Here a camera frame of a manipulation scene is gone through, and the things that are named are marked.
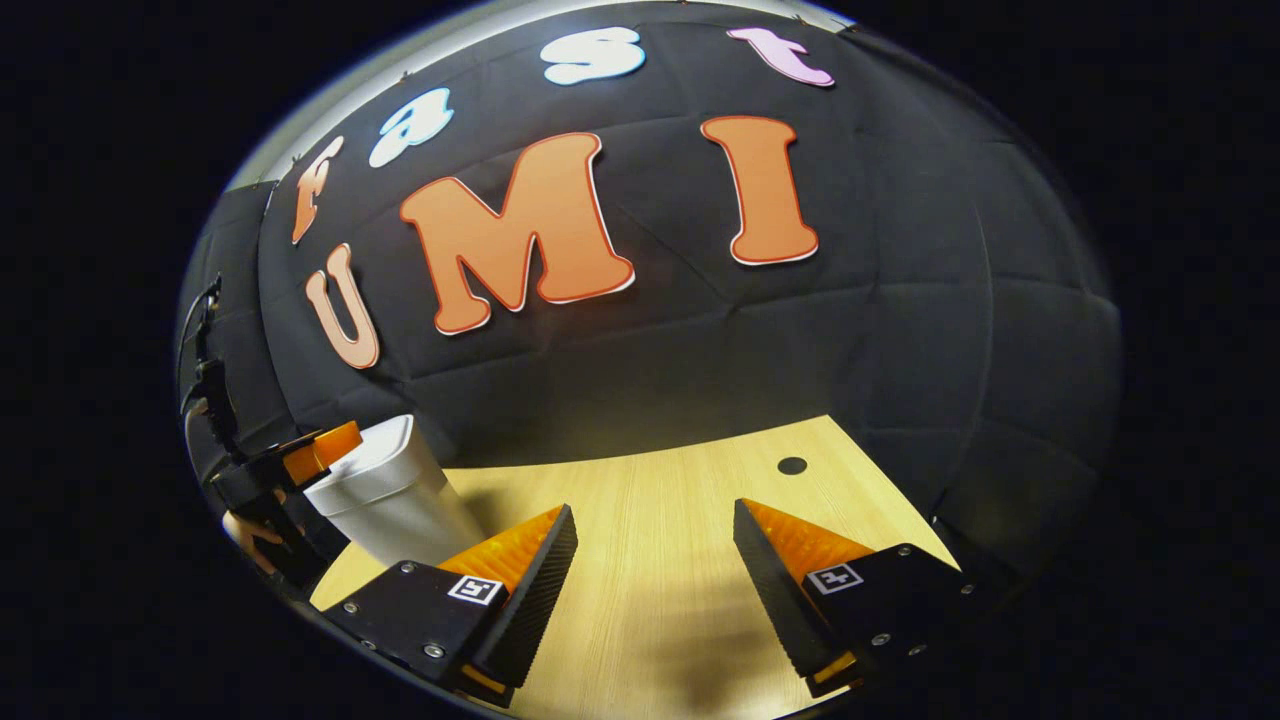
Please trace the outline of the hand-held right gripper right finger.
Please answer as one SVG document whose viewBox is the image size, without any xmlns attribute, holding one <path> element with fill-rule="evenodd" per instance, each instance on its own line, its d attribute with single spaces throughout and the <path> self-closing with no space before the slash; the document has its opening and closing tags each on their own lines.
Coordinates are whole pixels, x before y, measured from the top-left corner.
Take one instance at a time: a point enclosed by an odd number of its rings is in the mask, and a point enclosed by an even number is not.
<svg viewBox="0 0 1280 720">
<path fill-rule="evenodd" d="M 812 697 L 920 682 L 977 633 L 1004 597 L 1004 565 L 945 527 L 957 559 L 919 544 L 873 550 L 739 498 L 733 542 Z"/>
</svg>

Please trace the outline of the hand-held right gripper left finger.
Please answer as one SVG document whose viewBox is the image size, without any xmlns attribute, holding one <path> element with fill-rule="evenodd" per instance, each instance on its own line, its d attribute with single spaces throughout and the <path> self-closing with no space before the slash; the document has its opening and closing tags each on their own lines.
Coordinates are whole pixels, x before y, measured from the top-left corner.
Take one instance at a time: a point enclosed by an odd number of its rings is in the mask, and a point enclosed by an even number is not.
<svg viewBox="0 0 1280 720">
<path fill-rule="evenodd" d="M 436 566 L 398 561 L 323 616 L 429 685 L 507 708 L 577 547 L 572 509 L 562 503 Z"/>
</svg>

